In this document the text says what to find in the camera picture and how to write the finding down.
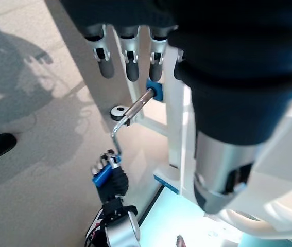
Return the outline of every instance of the floor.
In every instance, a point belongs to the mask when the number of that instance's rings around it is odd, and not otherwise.
[[[113,148],[110,108],[130,102],[123,71],[101,77],[58,1],[0,0],[0,133],[18,139],[0,158],[0,246],[83,245],[100,207],[90,166]],[[137,124],[118,138],[126,202],[142,212],[158,187],[152,171],[168,163],[167,140]]]

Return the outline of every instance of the metal handle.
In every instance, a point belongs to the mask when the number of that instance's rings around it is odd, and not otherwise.
[[[116,132],[122,127],[128,120],[131,120],[144,105],[154,97],[154,90],[148,89],[147,92],[142,95],[124,114],[124,117],[114,126],[113,131],[111,132],[111,138],[114,142],[115,148],[120,156],[122,154],[121,146],[118,143],[116,138]]]

